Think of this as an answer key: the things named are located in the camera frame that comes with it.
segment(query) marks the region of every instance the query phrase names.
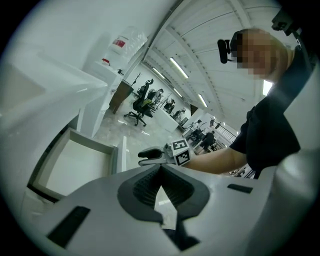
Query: office chair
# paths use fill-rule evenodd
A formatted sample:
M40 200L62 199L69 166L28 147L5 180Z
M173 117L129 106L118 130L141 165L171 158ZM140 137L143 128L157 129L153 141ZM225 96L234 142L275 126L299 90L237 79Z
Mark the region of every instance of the office chair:
M146 115L147 117L152 118L153 115L150 112L150 109L154 110L153 107L149 106L149 104L151 103L147 103L144 106L142 106L142 104L144 103L147 91L149 89L149 85L151 85L154 82L153 79L148 80L145 82L145 85L141 87L140 91L142 91L142 93L139 93L139 97L138 99L133 103L133 109L135 111L137 111L138 114L133 113L132 111L130 111L128 114L125 114L124 117L133 117L136 119L136 123L134 124L135 126L138 126L139 121L141 121L142 123L144 123L144 127L147 125L143 120L142 117L144 115Z

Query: white floor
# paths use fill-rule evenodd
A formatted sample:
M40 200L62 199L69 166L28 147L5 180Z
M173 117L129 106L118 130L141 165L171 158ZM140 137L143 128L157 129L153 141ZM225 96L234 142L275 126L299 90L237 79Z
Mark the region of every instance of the white floor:
M116 146L121 138L126 136L128 170L139 167L138 161L141 159L138 157L138 153L141 150L153 146L163 147L166 142L169 143L182 137L182 133L178 129L169 132L159 127L157 122L148 116L143 117L143 120L147 124L146 127L141 122L139 122L138 126L135 126L136 119L124 117L124 114L134 111L132 109L134 101L135 98L130 95L120 106L116 114L112 114L111 111L107 110L102 124L94 137L102 143ZM156 196L154 209L163 216L162 228L176 229L177 210L170 202L162 187Z

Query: black slot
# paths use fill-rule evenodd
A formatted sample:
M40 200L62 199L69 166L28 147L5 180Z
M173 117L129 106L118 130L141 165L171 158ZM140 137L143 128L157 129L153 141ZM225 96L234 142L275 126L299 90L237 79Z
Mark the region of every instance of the black slot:
M236 190L236 191L240 191L243 193L247 193L247 194L250 194L251 191L253 190L253 187L242 186L242 185L237 185L237 184L230 184L227 186L227 188L232 189L232 190Z
M58 246L65 248L89 212L88 208L75 207L47 237Z

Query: desk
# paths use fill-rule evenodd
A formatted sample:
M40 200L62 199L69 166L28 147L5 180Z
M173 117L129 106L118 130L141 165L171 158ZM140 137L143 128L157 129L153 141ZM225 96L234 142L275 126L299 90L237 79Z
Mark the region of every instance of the desk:
M164 128L168 132L172 133L178 127L178 123L162 108L158 108L158 110L153 114L153 118L160 127Z

